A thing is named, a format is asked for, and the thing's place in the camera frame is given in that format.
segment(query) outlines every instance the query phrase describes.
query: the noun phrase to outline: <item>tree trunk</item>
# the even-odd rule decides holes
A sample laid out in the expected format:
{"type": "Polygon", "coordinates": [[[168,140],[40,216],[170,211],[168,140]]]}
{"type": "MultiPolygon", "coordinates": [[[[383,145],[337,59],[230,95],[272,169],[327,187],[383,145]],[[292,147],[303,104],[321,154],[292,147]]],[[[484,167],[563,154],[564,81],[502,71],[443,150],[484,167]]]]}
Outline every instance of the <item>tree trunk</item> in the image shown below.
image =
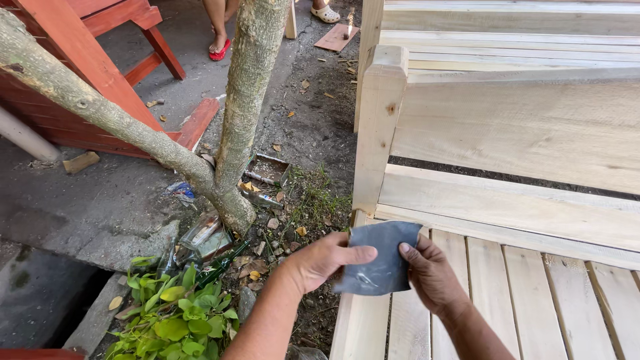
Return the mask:
{"type": "Polygon", "coordinates": [[[240,7],[215,174],[208,162],[105,99],[38,45],[18,18],[1,8],[0,67],[63,108],[180,172],[216,206],[224,223],[243,234],[255,220],[255,212],[236,184],[253,144],[288,1],[247,0],[240,7]]]}

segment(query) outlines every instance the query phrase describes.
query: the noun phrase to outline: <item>person's leg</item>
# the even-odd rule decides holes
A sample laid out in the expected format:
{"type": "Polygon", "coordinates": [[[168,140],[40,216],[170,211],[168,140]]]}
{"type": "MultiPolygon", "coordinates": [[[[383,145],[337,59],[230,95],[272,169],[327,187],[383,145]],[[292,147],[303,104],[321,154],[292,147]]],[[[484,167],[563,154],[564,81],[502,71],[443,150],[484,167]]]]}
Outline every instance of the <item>person's leg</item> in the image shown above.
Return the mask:
{"type": "Polygon", "coordinates": [[[225,47],[227,30],[225,29],[225,0],[202,0],[207,15],[216,32],[209,52],[217,54],[225,47]]]}
{"type": "Polygon", "coordinates": [[[231,19],[240,5],[240,0],[227,0],[227,7],[225,8],[225,24],[231,19]]]}

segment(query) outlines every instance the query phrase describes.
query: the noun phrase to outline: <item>chair leg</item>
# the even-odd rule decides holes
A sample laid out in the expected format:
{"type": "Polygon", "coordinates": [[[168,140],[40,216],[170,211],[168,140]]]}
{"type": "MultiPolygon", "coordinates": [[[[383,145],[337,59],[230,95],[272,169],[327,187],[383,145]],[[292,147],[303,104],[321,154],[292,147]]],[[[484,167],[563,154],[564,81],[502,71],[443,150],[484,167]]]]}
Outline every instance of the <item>chair leg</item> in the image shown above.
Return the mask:
{"type": "Polygon", "coordinates": [[[142,33],[151,43],[151,46],[154,47],[154,50],[158,55],[160,55],[164,64],[169,68],[171,75],[173,75],[177,80],[183,80],[186,78],[187,74],[184,72],[182,66],[180,66],[178,59],[175,58],[175,55],[173,54],[173,51],[171,51],[171,48],[169,48],[169,45],[164,41],[164,38],[157,27],[152,26],[148,30],[143,29],[142,33]]]}

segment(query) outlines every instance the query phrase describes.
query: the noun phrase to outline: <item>leafy plant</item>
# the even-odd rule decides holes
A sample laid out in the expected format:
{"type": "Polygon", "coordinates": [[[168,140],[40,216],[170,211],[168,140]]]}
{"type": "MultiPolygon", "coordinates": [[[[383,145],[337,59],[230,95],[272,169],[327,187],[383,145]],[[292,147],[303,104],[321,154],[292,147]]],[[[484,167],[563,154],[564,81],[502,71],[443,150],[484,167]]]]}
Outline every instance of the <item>leafy plant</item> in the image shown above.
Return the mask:
{"type": "MultiPolygon", "coordinates": [[[[135,258],[132,266],[146,265],[149,260],[135,258]]],[[[220,281],[195,291],[193,264],[175,277],[154,277],[127,272],[137,306],[124,316],[129,319],[124,330],[112,333],[119,340],[104,359],[217,360],[239,327],[236,311],[226,309],[231,294],[221,293],[220,281]]]]}

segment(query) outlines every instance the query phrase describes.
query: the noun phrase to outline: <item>foot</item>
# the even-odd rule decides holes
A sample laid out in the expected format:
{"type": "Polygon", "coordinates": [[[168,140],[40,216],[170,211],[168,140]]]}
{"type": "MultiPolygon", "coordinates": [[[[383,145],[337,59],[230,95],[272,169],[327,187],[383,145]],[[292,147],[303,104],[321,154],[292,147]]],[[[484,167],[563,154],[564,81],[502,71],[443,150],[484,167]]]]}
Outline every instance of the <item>foot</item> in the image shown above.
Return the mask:
{"type": "Polygon", "coordinates": [[[213,39],[213,43],[209,46],[209,52],[212,54],[218,54],[225,48],[225,42],[227,41],[227,34],[216,34],[213,39]]]}

